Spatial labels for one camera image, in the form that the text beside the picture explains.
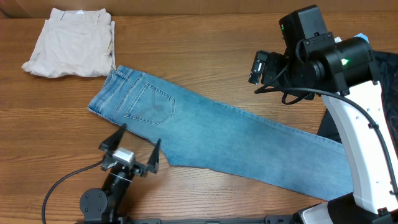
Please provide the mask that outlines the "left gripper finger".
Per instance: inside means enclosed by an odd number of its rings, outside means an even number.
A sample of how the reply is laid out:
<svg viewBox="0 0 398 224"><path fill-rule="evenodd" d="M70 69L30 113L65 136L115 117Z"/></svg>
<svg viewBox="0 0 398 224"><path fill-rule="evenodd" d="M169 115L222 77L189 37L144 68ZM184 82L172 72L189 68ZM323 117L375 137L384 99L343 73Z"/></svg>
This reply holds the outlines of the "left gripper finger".
<svg viewBox="0 0 398 224"><path fill-rule="evenodd" d="M114 152L124 135L124 132L126 131L127 124L123 124L122 126L119 127L119 129L110 135L108 138L106 138L104 141L101 142L99 145L99 149L104 151L104 152Z"/></svg>
<svg viewBox="0 0 398 224"><path fill-rule="evenodd" d="M160 144L161 144L161 139L158 139L158 141L155 144L155 148L152 151L149 160L147 161L147 170L154 174L158 173L159 170Z"/></svg>

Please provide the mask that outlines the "blue denim jeans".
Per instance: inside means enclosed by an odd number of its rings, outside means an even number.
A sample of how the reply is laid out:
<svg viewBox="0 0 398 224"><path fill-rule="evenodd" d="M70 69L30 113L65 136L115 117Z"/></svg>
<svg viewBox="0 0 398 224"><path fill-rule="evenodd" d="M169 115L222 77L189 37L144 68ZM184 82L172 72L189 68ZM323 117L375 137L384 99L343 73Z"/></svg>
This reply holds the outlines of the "blue denim jeans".
<svg viewBox="0 0 398 224"><path fill-rule="evenodd" d="M120 66L89 110L159 143L170 165L259 180L323 200L353 191L343 145Z"/></svg>

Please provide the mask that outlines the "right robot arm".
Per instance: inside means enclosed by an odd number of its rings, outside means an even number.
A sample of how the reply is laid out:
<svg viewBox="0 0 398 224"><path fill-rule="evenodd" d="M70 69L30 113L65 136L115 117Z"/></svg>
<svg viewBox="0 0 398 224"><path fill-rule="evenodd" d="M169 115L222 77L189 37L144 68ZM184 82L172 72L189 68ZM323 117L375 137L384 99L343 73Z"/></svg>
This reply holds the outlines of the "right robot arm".
<svg viewBox="0 0 398 224"><path fill-rule="evenodd" d="M258 52L259 93L319 95L336 124L353 180L350 194L296 212L293 223L396 223L397 154L382 107L380 73L361 37L337 42L316 5L279 21L284 54Z"/></svg>

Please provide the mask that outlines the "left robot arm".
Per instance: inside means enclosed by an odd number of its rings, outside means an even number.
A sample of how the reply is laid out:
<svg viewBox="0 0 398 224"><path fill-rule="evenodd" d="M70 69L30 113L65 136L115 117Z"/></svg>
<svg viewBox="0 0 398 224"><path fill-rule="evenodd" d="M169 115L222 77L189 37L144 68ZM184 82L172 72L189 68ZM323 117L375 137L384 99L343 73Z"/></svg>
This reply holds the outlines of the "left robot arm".
<svg viewBox="0 0 398 224"><path fill-rule="evenodd" d="M118 213L127 189L135 176L145 177L149 172L156 174L159 170L161 140L157 140L147 163L141 164L132 151L119 146L126 127L123 124L99 145L99 149L104 151L101 169L109 174L101 188L89 189L81 196L80 210L84 215L84 224L132 223L127 215Z"/></svg>

